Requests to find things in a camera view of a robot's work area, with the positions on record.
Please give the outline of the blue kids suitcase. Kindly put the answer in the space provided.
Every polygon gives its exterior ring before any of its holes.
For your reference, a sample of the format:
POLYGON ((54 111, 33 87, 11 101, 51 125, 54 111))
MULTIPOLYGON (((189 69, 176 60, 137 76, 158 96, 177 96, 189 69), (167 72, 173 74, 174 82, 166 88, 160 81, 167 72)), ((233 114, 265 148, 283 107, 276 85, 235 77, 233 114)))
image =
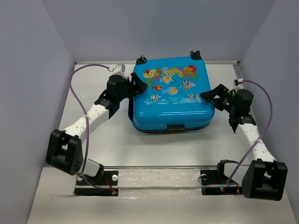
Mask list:
POLYGON ((128 103, 128 117, 138 131, 193 131, 210 124, 215 110, 200 97, 211 89, 200 51, 151 60, 142 55, 133 72, 148 86, 128 103))

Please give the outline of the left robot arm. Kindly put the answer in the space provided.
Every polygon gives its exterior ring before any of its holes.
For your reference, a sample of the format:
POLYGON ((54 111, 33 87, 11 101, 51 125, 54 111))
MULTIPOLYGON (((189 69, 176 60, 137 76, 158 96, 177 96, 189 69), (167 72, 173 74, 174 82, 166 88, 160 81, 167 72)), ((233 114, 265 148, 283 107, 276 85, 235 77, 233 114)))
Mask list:
POLYGON ((136 73, 131 79, 123 75, 113 74, 109 77, 107 88, 94 102, 90 110, 84 110, 84 116, 71 126, 50 134, 46 164, 69 175, 87 177, 92 184, 103 180, 102 164, 88 158, 88 149, 83 149, 83 143, 89 143, 90 134, 102 123, 108 121, 120 108, 120 102, 125 98, 133 98, 147 89, 136 73))

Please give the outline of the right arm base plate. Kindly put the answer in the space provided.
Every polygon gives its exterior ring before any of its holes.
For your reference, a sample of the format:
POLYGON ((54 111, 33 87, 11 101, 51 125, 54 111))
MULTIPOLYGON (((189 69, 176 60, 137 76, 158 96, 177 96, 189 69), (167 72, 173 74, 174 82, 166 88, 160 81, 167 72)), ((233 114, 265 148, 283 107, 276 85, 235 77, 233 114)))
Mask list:
POLYGON ((202 169, 198 177, 203 196, 242 195, 242 187, 238 184, 228 186, 227 177, 220 175, 216 169, 202 169))

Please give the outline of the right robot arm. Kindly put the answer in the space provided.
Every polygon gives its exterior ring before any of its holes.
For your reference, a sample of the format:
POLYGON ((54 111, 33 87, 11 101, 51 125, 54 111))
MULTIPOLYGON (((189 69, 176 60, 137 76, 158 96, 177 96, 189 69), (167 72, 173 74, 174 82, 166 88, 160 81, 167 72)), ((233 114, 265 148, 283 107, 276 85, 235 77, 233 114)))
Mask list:
POLYGON ((201 93, 201 98, 219 111, 229 113, 229 125, 246 149, 240 161, 221 160, 211 174, 201 172, 203 185, 225 184, 241 187, 246 198, 280 201, 283 197, 288 168, 269 152, 250 114, 254 95, 237 81, 229 90, 220 84, 201 93))

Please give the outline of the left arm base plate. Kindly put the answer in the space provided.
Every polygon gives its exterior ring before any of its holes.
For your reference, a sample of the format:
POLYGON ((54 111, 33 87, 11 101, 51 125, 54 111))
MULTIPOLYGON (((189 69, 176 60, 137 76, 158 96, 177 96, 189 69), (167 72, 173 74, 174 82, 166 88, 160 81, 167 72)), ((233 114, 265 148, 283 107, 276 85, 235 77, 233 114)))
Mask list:
POLYGON ((73 193, 76 196, 118 196, 118 180, 119 171, 111 169, 104 171, 101 180, 77 176, 73 193))

